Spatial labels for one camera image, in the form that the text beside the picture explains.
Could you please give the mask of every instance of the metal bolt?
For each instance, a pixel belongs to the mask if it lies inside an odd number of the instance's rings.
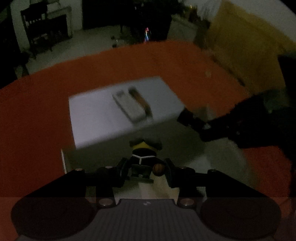
[[[191,198],[183,198],[180,200],[180,203],[183,206],[188,207],[188,206],[192,206],[194,204],[194,200]]]
[[[104,207],[111,206],[113,204],[113,200],[110,198],[102,198],[99,200],[99,204]]]

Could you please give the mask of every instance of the table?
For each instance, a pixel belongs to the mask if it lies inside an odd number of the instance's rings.
[[[60,63],[0,90],[0,239],[14,240],[14,203],[63,175],[61,148],[74,147],[68,97],[91,89],[160,76],[190,110],[209,104],[217,116],[248,97],[200,48],[149,42]],[[287,197],[289,160],[277,147],[244,150],[258,190]]]

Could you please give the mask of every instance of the miniature basketball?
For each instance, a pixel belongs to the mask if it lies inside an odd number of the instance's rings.
[[[165,172],[165,165],[157,163],[153,166],[152,172],[155,176],[160,177]]]

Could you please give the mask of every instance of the white paper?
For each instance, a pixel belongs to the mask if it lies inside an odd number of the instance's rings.
[[[130,87],[135,87],[150,105],[153,118],[133,125],[116,104],[112,95],[119,90],[128,92]],[[184,105],[160,77],[153,77],[71,96],[69,108],[75,145],[80,148],[177,118]]]

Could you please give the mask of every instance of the floor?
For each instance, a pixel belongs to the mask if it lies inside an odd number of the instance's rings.
[[[30,58],[26,64],[30,74],[42,69],[51,67],[55,64],[76,59],[86,55],[97,54],[112,48],[116,40],[111,40],[111,36],[119,38],[120,26],[106,26],[89,30],[79,30],[73,33],[73,37],[60,42],[52,48],[52,52],[47,50],[36,56],[36,59]],[[22,76],[22,68],[16,69],[18,78]]]

